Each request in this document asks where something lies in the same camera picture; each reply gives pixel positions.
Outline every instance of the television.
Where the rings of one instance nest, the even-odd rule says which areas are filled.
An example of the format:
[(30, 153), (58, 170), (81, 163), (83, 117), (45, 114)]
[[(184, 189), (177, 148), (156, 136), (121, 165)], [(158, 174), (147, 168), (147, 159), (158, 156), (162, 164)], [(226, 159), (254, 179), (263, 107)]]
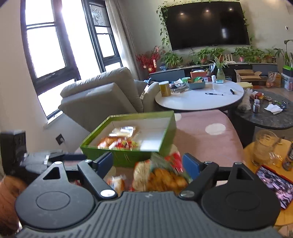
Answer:
[(172, 50), (250, 44), (239, 2), (212, 1), (176, 5), (168, 7), (163, 16)]

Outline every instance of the tv cabinet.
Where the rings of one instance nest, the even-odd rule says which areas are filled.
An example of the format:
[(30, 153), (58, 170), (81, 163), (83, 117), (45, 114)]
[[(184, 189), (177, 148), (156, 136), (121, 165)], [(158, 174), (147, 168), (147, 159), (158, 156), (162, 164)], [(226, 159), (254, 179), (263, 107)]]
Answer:
[[(210, 64), (206, 65), (193, 65), (177, 69), (168, 69), (166, 71), (157, 71), (155, 73), (149, 74), (150, 78), (153, 81), (162, 82), (162, 81), (176, 81), (184, 77), (190, 77), (190, 72), (192, 70), (208, 69)], [(268, 72), (278, 72), (277, 64), (268, 64), (268, 63), (231, 63), (228, 64), (228, 67), (223, 68), (223, 71), (226, 77), (231, 76), (233, 82), (237, 82), (235, 69), (252, 69), (254, 72), (261, 71), (264, 76), (268, 75)]]

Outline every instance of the phone screen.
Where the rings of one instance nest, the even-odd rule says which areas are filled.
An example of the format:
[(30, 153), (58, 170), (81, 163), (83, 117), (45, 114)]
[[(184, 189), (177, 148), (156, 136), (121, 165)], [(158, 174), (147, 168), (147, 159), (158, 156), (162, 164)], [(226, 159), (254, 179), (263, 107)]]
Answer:
[(256, 175), (276, 193), (281, 207), (286, 209), (293, 200), (293, 184), (274, 174), (265, 167), (260, 167)]

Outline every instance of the pen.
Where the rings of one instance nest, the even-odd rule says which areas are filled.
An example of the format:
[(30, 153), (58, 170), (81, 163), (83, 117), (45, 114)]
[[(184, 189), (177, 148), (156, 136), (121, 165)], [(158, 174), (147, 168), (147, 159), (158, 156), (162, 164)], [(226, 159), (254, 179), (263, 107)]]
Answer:
[(217, 93), (205, 93), (207, 95), (220, 95), (220, 96), (224, 96), (224, 94), (217, 94)]

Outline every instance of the green glass vase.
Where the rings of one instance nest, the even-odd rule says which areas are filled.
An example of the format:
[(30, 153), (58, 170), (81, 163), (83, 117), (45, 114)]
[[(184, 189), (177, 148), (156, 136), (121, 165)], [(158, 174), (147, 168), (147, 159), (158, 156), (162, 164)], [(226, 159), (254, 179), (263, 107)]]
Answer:
[(218, 72), (217, 72), (217, 80), (225, 80), (225, 74), (224, 74), (224, 71), (223, 71), (223, 68), (218, 68)]

